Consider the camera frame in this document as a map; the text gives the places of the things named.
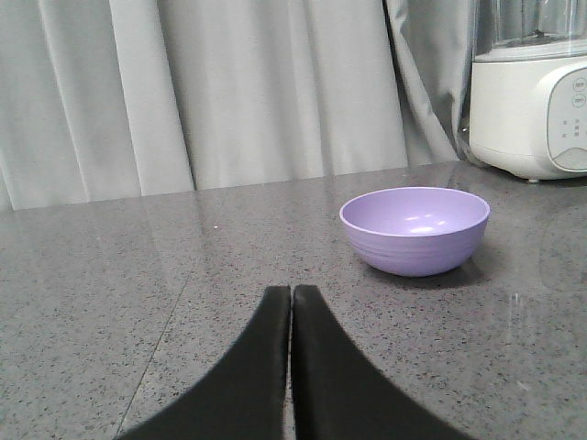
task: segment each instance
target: granite countertop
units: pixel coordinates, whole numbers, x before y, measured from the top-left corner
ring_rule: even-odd
[[[405,279],[338,223],[349,198],[447,186],[493,209],[471,260]],[[448,162],[0,214],[0,438],[109,439],[219,360],[270,284],[316,284],[388,378],[470,435],[587,432],[587,180]],[[291,405],[286,436],[292,433]]]

